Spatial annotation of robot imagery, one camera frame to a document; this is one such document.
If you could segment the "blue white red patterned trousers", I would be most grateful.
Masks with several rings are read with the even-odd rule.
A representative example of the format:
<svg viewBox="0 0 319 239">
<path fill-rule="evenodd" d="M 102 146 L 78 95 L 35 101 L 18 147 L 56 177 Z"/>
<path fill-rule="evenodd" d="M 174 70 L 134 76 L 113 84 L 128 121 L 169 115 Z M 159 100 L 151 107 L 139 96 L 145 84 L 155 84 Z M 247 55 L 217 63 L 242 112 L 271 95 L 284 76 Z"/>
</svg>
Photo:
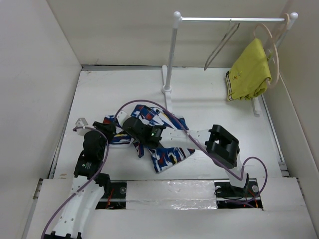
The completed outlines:
<svg viewBox="0 0 319 239">
<path fill-rule="evenodd" d="M 182 125 L 187 128 L 184 117 L 178 117 L 180 123 L 177 123 L 172 117 L 168 116 L 158 107 L 136 105 L 131 116 L 142 120 L 143 123 L 150 126 L 161 125 L 174 129 L 181 129 L 180 126 Z M 180 147 L 151 149 L 124 133 L 119 126 L 116 127 L 116 132 L 117 134 L 110 142 L 110 146 L 117 148 L 133 146 L 139 158 L 144 156 L 145 150 L 148 150 L 156 173 L 161 173 L 173 167 L 195 153 L 194 149 Z"/>
</svg>

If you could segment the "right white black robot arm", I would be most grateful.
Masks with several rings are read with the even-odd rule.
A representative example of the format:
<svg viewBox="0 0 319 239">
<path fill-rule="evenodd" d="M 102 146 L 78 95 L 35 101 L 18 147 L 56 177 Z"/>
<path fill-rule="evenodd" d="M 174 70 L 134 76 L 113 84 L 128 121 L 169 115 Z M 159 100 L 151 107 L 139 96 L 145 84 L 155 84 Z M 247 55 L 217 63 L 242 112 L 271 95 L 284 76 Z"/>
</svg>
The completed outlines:
<svg viewBox="0 0 319 239">
<path fill-rule="evenodd" d="M 242 196 L 249 189 L 249 175 L 238 155 L 239 140 L 220 125 L 206 130 L 175 129 L 164 125 L 146 125 L 140 119 L 128 117 L 120 126 L 138 142 L 152 149 L 186 148 L 204 152 L 218 167 L 225 169 L 230 190 Z"/>
</svg>

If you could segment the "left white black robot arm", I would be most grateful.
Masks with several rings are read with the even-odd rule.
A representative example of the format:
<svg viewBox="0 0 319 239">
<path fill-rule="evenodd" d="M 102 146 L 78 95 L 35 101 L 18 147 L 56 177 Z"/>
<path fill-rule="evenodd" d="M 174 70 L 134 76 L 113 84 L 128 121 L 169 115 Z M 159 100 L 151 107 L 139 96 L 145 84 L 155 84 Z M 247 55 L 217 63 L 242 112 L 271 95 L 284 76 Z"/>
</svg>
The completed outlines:
<svg viewBox="0 0 319 239">
<path fill-rule="evenodd" d="M 43 239 L 81 239 L 90 217 L 101 198 L 111 193 L 111 182 L 102 168 L 109 153 L 109 142 L 116 134 L 114 123 L 94 122 L 88 126 L 79 118 L 74 131 L 84 137 L 83 149 L 77 159 L 68 199 L 52 215 L 59 215 L 52 232 L 42 232 Z"/>
</svg>

